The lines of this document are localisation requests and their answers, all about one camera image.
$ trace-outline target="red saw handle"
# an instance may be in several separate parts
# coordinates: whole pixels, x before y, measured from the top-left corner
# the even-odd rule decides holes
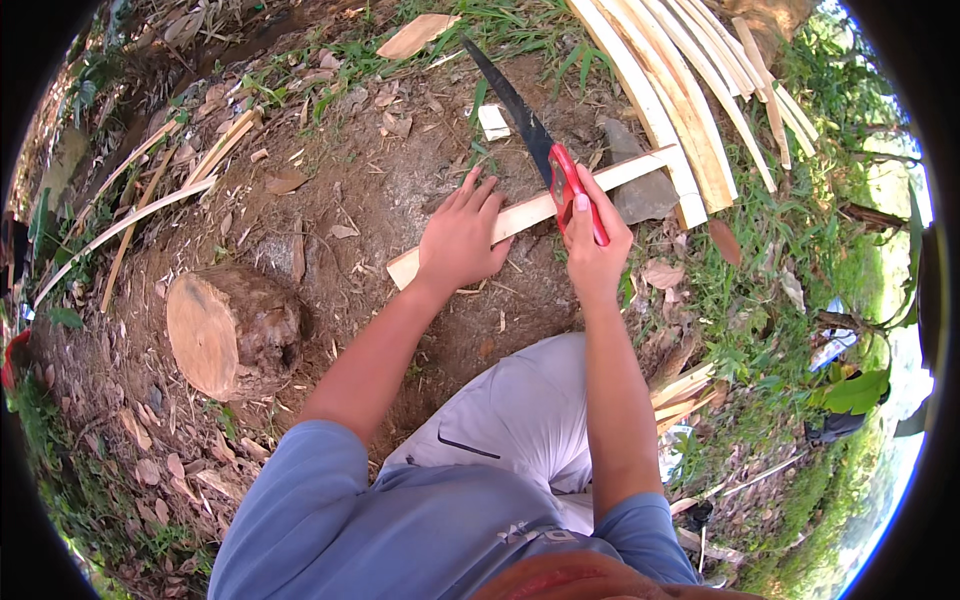
[[[566,233],[566,224],[570,222],[573,216],[573,197],[576,194],[587,194],[586,188],[580,182],[577,176],[577,167],[574,165],[566,148],[560,144],[554,144],[550,148],[550,169],[553,171],[553,185],[550,186],[550,195],[553,196],[553,202],[557,204],[557,225],[560,226],[560,232]],[[606,246],[610,244],[610,237],[607,236],[607,230],[603,228],[600,222],[600,215],[597,213],[597,207],[590,201],[590,216],[593,219],[593,239],[597,246]]]

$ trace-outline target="white shorts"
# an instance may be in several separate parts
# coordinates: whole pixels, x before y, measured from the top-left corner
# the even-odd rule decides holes
[[[400,466],[489,465],[546,492],[566,529],[593,533],[586,337],[565,333],[477,375],[387,457]]]

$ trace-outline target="blue t-shirt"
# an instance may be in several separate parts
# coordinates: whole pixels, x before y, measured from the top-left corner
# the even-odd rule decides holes
[[[620,502],[588,538],[559,528],[550,498],[505,469],[408,467],[367,480],[367,449],[343,425],[292,428],[237,510],[208,597],[467,598],[524,558],[585,549],[696,583],[657,493]]]

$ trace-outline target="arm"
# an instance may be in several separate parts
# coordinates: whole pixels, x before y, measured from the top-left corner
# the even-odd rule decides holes
[[[634,236],[583,165],[589,199],[574,200],[564,242],[567,270],[587,330],[587,435],[593,461],[593,518],[599,523],[622,500],[663,494],[657,459],[657,423],[650,395],[616,302],[617,282]],[[589,200],[596,204],[610,244],[593,241]]]
[[[431,217],[420,240],[417,277],[350,343],[307,398],[300,421],[332,420],[368,444],[394,401],[420,336],[464,285],[493,275],[512,240],[491,249],[496,213],[505,199],[492,194],[496,178],[474,191],[480,169]]]

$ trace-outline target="sleeve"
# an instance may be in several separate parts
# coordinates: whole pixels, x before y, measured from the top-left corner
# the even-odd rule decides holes
[[[593,531],[642,575],[667,584],[697,584],[677,543],[670,505],[659,493],[638,493],[614,506]]]
[[[294,426],[237,509],[207,597],[276,592],[334,540],[367,478],[367,449],[353,432],[328,420]]]

